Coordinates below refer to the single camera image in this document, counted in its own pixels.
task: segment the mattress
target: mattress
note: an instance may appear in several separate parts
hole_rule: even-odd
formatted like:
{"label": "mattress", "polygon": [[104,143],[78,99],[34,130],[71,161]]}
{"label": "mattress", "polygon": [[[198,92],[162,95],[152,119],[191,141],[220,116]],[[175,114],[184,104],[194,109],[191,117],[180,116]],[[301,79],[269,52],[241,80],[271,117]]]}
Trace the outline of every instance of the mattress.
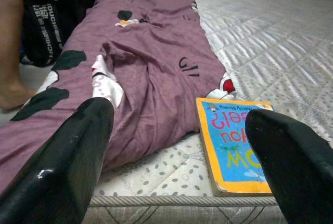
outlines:
{"label": "mattress", "polygon": [[[234,82],[236,99],[270,101],[332,146],[333,1],[196,2],[200,24]],[[286,222],[273,198],[212,203],[216,198],[199,134],[103,174],[94,195],[84,223]],[[143,199],[150,197],[136,197],[160,195],[173,204],[147,204]]]}

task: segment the children's book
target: children's book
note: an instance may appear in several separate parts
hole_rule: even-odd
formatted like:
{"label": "children's book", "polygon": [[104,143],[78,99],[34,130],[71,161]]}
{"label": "children's book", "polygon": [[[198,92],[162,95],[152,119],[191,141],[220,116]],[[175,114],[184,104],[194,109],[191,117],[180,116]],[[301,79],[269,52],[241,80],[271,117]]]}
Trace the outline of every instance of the children's book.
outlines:
{"label": "children's book", "polygon": [[245,133],[248,112],[272,105],[207,98],[196,103],[214,195],[272,195]]}

